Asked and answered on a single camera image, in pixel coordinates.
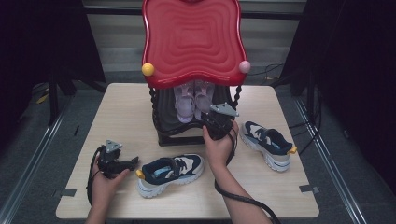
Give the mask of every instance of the light wood tabletop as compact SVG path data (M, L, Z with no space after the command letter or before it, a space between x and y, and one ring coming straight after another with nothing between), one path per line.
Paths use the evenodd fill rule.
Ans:
M281 132L293 142L276 93L271 87L243 86L237 111L238 123L254 121ZM202 135L201 129L185 134ZM76 189L73 197L63 196L56 215L59 218L86 218L91 208L87 199L87 180L94 151L106 140L123 145L120 161L138 156L136 168L160 157L196 153L205 158L205 145L160 147L152 120L152 102L147 84L110 84L97 111L86 141L78 156L67 189ZM298 154L291 157L288 171L278 173L264 162L259 151L244 144L238 146L229 168L239 183L257 201L268 205L278 217L316 217L318 205L312 192L301 193L308 180ZM187 185L170 185L162 194L145 199L136 189L134 172L121 184L108 217L122 219L196 219L229 218L208 164L197 180Z

